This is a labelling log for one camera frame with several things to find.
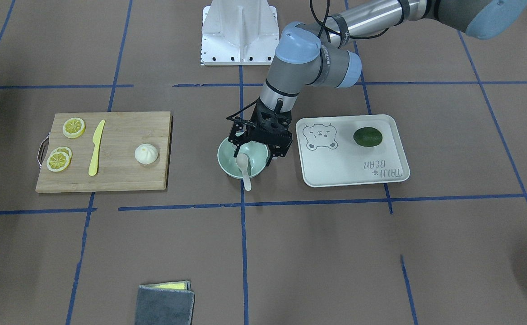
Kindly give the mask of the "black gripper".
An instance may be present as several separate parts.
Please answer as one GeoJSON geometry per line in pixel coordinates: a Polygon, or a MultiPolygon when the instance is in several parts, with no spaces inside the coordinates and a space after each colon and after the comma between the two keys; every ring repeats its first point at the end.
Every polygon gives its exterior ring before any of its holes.
{"type": "Polygon", "coordinates": [[[286,156],[293,142],[289,130],[292,118],[291,112],[282,112],[282,108],[283,102],[276,102],[274,108],[268,108],[263,102],[253,102],[227,117],[233,123],[229,142],[235,146],[234,158],[238,156],[241,146],[251,141],[267,146],[266,167],[274,157],[286,156]]]}

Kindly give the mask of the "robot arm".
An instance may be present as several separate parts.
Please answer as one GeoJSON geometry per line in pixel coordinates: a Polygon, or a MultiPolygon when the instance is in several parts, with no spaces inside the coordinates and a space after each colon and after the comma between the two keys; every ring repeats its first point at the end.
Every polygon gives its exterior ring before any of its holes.
{"type": "Polygon", "coordinates": [[[358,54],[344,50],[352,40],[376,38],[405,21],[430,19],[476,39],[491,39],[513,24],[526,0],[371,0],[313,24],[292,22],[280,35],[250,119],[228,117],[234,157],[241,146],[267,146],[266,165],[284,157],[292,144],[289,125],[302,88],[353,86],[362,74],[358,54]]]}

